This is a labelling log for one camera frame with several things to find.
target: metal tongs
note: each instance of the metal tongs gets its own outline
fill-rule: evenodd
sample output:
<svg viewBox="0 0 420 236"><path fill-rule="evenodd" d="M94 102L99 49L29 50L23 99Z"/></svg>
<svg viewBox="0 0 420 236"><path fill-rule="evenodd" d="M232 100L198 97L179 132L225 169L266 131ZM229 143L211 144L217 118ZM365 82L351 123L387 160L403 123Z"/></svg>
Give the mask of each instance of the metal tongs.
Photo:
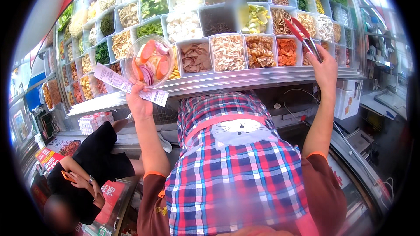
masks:
<svg viewBox="0 0 420 236"><path fill-rule="evenodd" d="M309 43L311 44L311 47L314 51L311 50L311 48L308 46L308 44L306 43L305 40L303 40L302 35L299 33L299 31L297 29L295 29L295 27L285 18L284 19L287 27L292 31L292 33L297 37L297 39L299 39L300 42L302 42L303 46L307 48L307 50L312 54L315 55L319 62L322 62L322 58L319 55L319 52L315 46L315 43L313 42L311 36L309 35L308 30L306 30L306 28L299 22L299 20L297 20L296 18L292 17L291 21L293 22L293 24L295 24L297 26L297 28L300 30L300 32L302 32L302 34L309 40Z"/></svg>

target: sneaker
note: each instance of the sneaker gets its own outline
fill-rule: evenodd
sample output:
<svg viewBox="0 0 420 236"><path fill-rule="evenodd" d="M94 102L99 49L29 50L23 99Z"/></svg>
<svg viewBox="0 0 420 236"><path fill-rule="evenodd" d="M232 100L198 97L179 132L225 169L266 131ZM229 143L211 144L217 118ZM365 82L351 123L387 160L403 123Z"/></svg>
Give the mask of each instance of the sneaker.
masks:
<svg viewBox="0 0 420 236"><path fill-rule="evenodd" d="M128 123L133 122L134 121L133 113L130 112L130 114L126 117L126 119L129 121Z"/></svg>
<svg viewBox="0 0 420 236"><path fill-rule="evenodd" d="M172 145L162 137L160 133L157 133L159 136L160 144L162 144L163 150L165 150L167 153L170 153L172 151Z"/></svg>

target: plaid apron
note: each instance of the plaid apron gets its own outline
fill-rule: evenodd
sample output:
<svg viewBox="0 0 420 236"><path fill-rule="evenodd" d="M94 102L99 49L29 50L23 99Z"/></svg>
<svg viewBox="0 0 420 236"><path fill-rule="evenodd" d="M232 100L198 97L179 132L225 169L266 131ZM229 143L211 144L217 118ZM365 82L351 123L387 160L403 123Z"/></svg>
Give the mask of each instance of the plaid apron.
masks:
<svg viewBox="0 0 420 236"><path fill-rule="evenodd" d="M221 140L219 130L234 121L253 123L261 140L246 143L242 124ZM183 99L178 139L180 159L165 183L171 235L271 226L309 213L299 150L280 139L254 92Z"/></svg>

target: wristwatch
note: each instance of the wristwatch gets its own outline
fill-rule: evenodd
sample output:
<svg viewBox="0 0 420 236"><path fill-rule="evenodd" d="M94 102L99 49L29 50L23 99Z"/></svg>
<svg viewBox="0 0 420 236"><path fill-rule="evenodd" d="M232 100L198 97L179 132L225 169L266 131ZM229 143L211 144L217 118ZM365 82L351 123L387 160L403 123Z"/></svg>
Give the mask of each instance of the wristwatch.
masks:
<svg viewBox="0 0 420 236"><path fill-rule="evenodd" d="M92 182L94 181L95 179L92 177L92 175L89 175L89 184L90 185L92 185Z"/></svg>

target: orange phone case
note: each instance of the orange phone case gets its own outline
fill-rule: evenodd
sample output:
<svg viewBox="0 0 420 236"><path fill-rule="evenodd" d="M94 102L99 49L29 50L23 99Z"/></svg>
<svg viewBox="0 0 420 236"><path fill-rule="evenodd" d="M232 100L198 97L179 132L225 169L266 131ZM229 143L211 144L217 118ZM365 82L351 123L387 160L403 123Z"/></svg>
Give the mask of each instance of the orange phone case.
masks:
<svg viewBox="0 0 420 236"><path fill-rule="evenodd" d="M63 175L63 177L64 177L66 180L76 183L76 181L75 181L75 180L73 180L72 178L70 178L70 177L68 177L68 176L66 175L66 173L64 172L64 170L62 170L62 171L61 171L61 174Z"/></svg>

